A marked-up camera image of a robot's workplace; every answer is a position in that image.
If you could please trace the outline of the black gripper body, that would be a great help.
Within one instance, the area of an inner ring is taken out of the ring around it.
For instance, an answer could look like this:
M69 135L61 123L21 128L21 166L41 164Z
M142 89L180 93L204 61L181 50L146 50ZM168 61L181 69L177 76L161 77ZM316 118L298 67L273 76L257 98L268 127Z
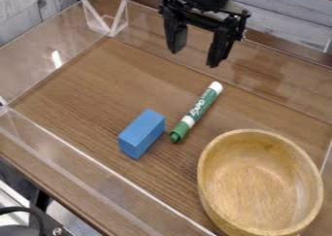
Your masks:
M241 41L246 28L246 20L252 13L232 0L162 0L160 14L165 9L174 10L186 24L214 31L226 27L234 41Z

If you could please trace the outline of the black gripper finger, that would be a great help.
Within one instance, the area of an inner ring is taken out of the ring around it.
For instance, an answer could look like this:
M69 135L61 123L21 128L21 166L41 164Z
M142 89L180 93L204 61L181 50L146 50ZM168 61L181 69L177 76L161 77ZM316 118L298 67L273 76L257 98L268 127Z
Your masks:
M206 65L210 68L218 66L218 63L228 57L234 38L230 30L220 26L213 32L213 41L209 47Z
M174 10L164 11L164 28L166 47L173 54L177 54L186 46L188 26Z

